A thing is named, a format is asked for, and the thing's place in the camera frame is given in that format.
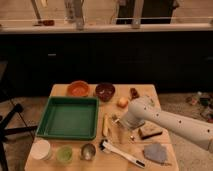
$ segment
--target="bottle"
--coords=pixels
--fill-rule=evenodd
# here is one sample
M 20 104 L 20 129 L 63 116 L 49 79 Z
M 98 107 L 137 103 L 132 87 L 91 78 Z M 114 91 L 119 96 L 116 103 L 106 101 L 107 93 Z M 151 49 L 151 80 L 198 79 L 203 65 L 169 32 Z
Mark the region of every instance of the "bottle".
M 200 100 L 200 97 L 202 96 L 202 92 L 198 91 L 196 95 L 190 97 L 187 99 L 187 102 L 190 104 L 190 105 L 196 105 L 199 100 Z
M 213 108 L 212 106 L 207 106 L 203 112 L 201 112 L 201 116 L 203 116 L 206 120 L 212 119 L 212 114 L 213 114 Z

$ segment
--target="sponge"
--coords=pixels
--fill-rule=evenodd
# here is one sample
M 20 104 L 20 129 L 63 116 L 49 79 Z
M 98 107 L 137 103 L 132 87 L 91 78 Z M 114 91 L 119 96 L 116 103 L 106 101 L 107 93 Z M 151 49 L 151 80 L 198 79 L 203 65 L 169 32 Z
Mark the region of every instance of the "sponge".
M 159 143 L 146 145 L 144 147 L 144 157 L 157 163 L 165 163 L 168 159 L 167 149 Z
M 143 126 L 138 129 L 138 134 L 142 140 L 161 135 L 163 133 L 163 129 L 151 122 L 146 122 Z

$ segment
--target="green tray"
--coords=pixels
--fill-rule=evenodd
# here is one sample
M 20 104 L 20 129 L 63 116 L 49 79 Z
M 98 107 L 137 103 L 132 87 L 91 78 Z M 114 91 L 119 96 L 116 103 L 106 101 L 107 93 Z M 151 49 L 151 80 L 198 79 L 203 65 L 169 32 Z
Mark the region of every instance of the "green tray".
M 36 135 L 54 139 L 92 140 L 96 137 L 97 98 L 50 97 Z

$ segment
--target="brush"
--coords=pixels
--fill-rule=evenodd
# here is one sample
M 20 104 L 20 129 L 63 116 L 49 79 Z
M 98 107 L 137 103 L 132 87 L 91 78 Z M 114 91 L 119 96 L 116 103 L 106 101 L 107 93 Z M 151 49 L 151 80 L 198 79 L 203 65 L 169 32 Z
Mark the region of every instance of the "brush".
M 108 142 L 108 140 L 104 139 L 101 141 L 100 143 L 100 149 L 102 151 L 105 151 L 105 150 L 109 150 L 109 151 L 112 151 L 114 153 L 117 153 L 119 155 L 121 155 L 122 157 L 124 157 L 125 159 L 129 160 L 130 162 L 132 162 L 133 164 L 141 167 L 141 168 L 145 168 L 145 164 L 143 162 L 141 162 L 140 160 L 138 160 L 137 158 L 133 157 L 132 155 L 130 154 L 127 154 L 121 150 L 119 150 L 118 148 L 114 147 L 112 144 L 110 144 Z

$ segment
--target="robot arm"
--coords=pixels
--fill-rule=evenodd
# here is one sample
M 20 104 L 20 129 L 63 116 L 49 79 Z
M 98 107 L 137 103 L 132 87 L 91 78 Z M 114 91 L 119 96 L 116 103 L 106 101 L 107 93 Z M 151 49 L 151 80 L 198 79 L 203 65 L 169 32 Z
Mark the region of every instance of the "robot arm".
M 147 96 L 130 102 L 128 112 L 124 114 L 119 122 L 128 129 L 134 129 L 141 124 L 143 119 L 169 129 L 213 153 L 212 124 L 162 111 L 153 107 L 150 98 Z

